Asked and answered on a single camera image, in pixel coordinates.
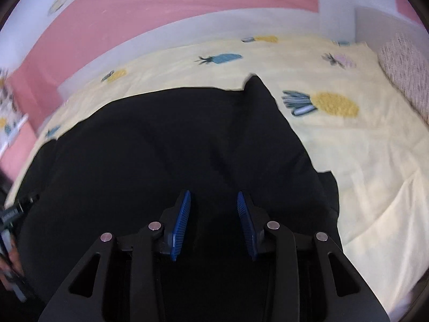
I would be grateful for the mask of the person left hand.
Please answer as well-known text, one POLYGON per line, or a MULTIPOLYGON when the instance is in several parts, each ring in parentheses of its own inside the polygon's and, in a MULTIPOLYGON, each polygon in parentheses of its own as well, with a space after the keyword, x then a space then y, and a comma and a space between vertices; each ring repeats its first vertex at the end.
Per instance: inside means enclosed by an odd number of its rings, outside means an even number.
POLYGON ((18 273, 20 276, 24 276, 23 267, 20 262, 20 255, 13 235, 10 236, 10 245, 11 248, 6 253, 6 258, 8 258, 8 260, 1 258, 1 283, 4 288, 6 288, 6 291, 13 290, 13 283, 5 276, 6 273, 18 273))

